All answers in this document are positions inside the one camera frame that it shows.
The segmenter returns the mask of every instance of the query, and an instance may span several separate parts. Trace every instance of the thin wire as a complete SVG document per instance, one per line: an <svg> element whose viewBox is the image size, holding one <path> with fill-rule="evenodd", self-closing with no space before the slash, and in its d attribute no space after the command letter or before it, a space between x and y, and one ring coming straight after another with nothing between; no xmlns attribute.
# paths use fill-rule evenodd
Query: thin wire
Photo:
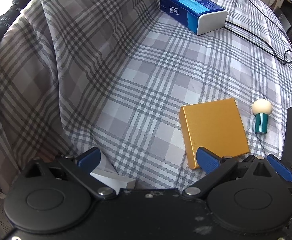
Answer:
<svg viewBox="0 0 292 240"><path fill-rule="evenodd" d="M285 36L286 35L286 33L276 24L276 23L274 23L267 15L265 15L251 0L248 0L258 11L260 11L261 13L262 13L262 15L264 16L264 17L266 17L269 21L271 21L272 23L273 23L273 25L275 25L276 27L277 27L277 29ZM286 56L287 56L287 53L288 52L291 52L292 53L292 44L291 44L291 42L290 42L290 40L288 39L288 42L289 42L289 45L290 45L290 49L288 49L288 50L286 50L285 52L284 52L284 55L283 55L283 59L282 58L280 58L280 57L278 57L278 55L276 54L276 52L275 52L275 50L273 49L273 47L271 47L270 45L269 45L269 43L268 42L266 42L264 39L262 39L261 37L259 37L259 36L257 36L256 34L254 34L254 33L252 33L251 31L249 31L249 30L247 30L247 29L245 29L245 28L243 28L243 27L241 27L241 26L239 26L239 25L237 25L237 24L235 24L235 23L232 23L232 22L229 22L229 21L226 21L227 23L229 23L229 24L231 24L231 25L234 25L234 26L236 26L237 28L240 28L240 29L242 29L242 30L244 30L244 31L246 31L246 32L248 32L248 33L250 33L250 34L252 34L253 36L255 36L256 38L258 38L259 40L261 40L263 43L265 43L268 47L270 47L270 49L272 50L272 52L273 53L271 53L271 52L269 52L268 50L266 50L266 49L264 49L263 47L261 47L260 45L258 45L258 44L256 44L256 43L254 43L253 41L251 41L251 40L249 40L249 39L247 39L246 37L244 37L244 36L242 36L241 34L239 34L239 33L237 33L237 32L235 32L235 31L233 31L233 30L231 30L230 28L227 28L226 26L224 26L224 28L226 29L226 30L228 30L228 31L230 31L230 32L232 32L232 33L234 33L234 34L236 34L237 36L239 36L239 37L241 37L241 38L243 38L243 39L245 39L246 41L248 41L248 42L250 42L251 44L253 44L253 45L255 45L256 47L258 47L258 48L260 48L261 50L263 50L264 52L266 52L266 53L268 53L269 55L271 55L271 56L273 56L273 57L275 57L277 60L278 60L278 62L280 63L280 64L282 64L282 65L286 65L286 64L289 64L289 63L291 63L292 62L292 59L291 60L287 60L286 59Z"/></svg>

